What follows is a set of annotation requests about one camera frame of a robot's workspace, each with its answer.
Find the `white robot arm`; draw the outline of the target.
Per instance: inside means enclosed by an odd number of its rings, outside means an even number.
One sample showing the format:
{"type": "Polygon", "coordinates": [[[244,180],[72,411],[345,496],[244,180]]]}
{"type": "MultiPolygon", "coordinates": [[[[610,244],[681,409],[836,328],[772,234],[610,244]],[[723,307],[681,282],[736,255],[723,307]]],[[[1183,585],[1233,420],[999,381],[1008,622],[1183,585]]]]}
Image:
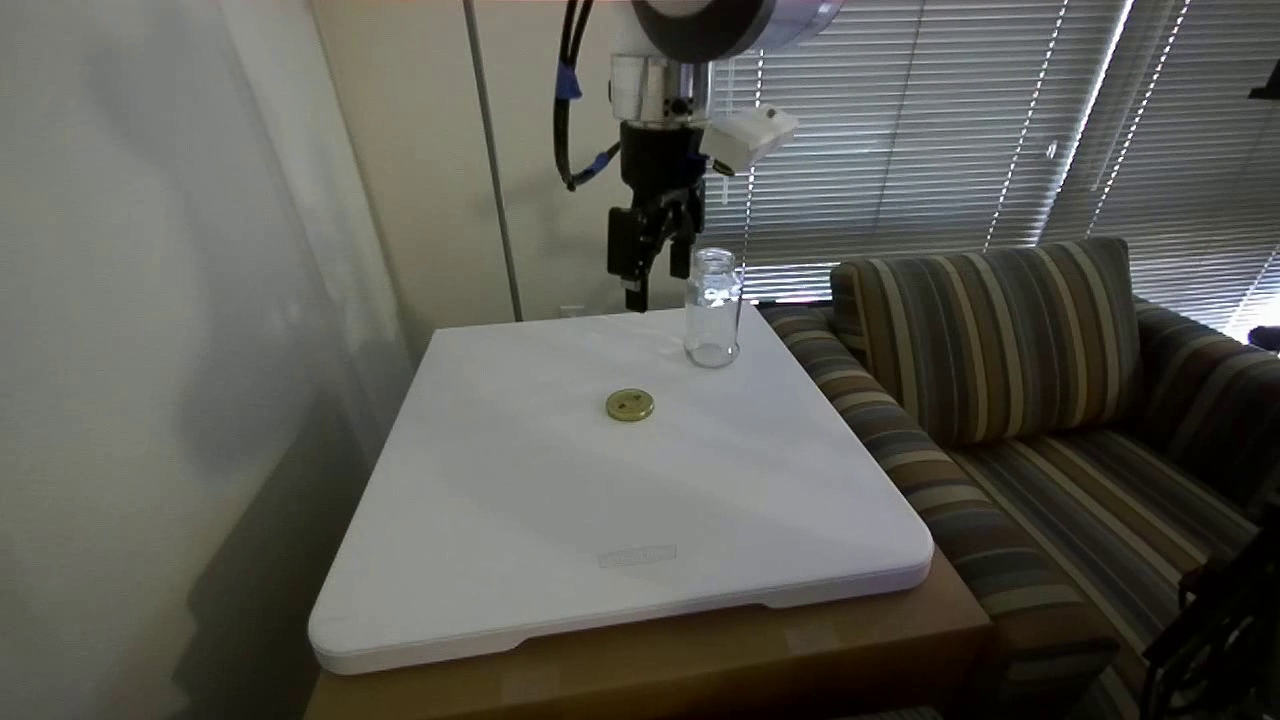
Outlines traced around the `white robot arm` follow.
{"type": "Polygon", "coordinates": [[[632,313],[650,307],[650,273],[667,255],[676,282],[703,234],[703,175],[746,175],[800,122],[784,110],[709,110],[709,70],[746,51],[822,36],[845,0],[627,0],[632,41],[612,56],[622,180],[627,209],[610,213],[610,273],[632,313]]]}

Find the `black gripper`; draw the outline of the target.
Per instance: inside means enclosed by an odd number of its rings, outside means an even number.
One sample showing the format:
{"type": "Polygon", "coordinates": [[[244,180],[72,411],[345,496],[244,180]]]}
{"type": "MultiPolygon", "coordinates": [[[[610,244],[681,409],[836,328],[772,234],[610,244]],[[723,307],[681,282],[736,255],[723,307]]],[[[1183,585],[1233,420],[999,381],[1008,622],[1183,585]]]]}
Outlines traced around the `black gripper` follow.
{"type": "Polygon", "coordinates": [[[622,175],[627,209],[610,213],[610,264],[624,268],[627,313],[650,313],[650,273],[674,240],[667,273],[689,282],[698,234],[703,227],[702,128],[622,128],[622,175]]]}

